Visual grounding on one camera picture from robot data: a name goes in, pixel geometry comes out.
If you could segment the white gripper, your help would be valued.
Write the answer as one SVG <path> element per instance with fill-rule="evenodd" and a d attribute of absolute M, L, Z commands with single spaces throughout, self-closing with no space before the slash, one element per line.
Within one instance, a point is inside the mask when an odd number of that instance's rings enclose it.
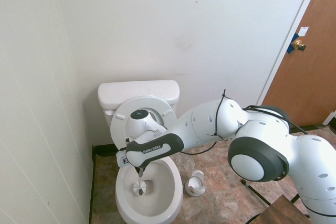
<path fill-rule="evenodd" d="M 119 150 L 117 152 L 117 164 L 119 167 L 125 167 L 127 166 L 127 157 L 126 157 L 126 150 Z M 140 169 L 138 167 L 135 167 L 135 170 L 137 172 L 137 174 L 140 176 L 141 172 Z"/>

